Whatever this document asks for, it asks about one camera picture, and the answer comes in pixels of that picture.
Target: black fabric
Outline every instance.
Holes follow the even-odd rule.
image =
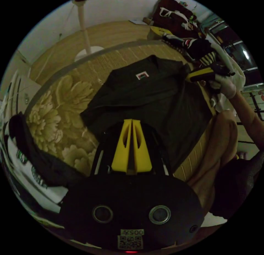
[[[230,219],[251,192],[254,177],[263,165],[264,151],[260,151],[251,160],[234,159],[220,169],[215,179],[215,200],[210,212]]]
[[[9,120],[9,135],[16,138],[18,149],[28,158],[47,186],[70,188],[85,176],[34,143],[25,116],[20,112]]]
[[[12,190],[16,193],[16,195],[19,195],[19,198],[22,199],[22,201],[38,216],[48,219],[53,223],[59,224],[59,215],[57,213],[42,208],[39,203],[34,199],[34,197],[17,181],[15,177],[13,177],[13,175],[7,168],[7,163],[5,161],[3,153],[4,152],[1,151],[1,165],[4,169],[5,175],[9,181],[9,184],[11,185]]]
[[[149,77],[138,80],[141,72]],[[188,65],[154,55],[113,70],[81,118],[99,141],[124,119],[147,123],[160,135],[175,171],[212,118],[200,87],[185,81],[188,72]]]

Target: human hand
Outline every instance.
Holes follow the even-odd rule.
[[[237,88],[228,77],[216,74],[215,81],[209,81],[209,83],[213,89],[220,89],[220,92],[228,99],[236,95]]]

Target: window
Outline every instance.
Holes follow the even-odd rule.
[[[237,62],[242,70],[257,66],[250,51],[243,42],[228,47],[225,50]]]

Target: white wall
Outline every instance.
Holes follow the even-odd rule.
[[[25,58],[19,51],[16,51],[12,56],[0,83],[0,100],[4,99],[6,90],[8,89],[10,81],[17,69],[21,75],[28,76],[30,65],[22,60],[25,61]]]
[[[188,9],[192,10],[197,2],[185,1]],[[86,27],[112,21],[140,19],[149,16],[157,0],[88,0],[85,3]],[[79,31],[77,7],[73,8],[66,25],[64,25],[73,4],[71,1],[62,5],[39,22],[18,47],[19,51],[32,64],[47,49],[54,45],[62,33],[62,38]],[[198,5],[194,12],[201,21],[211,13],[206,7]]]

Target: black t-shirt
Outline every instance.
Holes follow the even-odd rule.
[[[154,55],[113,70],[81,118],[100,141],[124,119],[141,120],[160,135],[175,171],[212,118],[202,91],[185,81],[188,65]]]

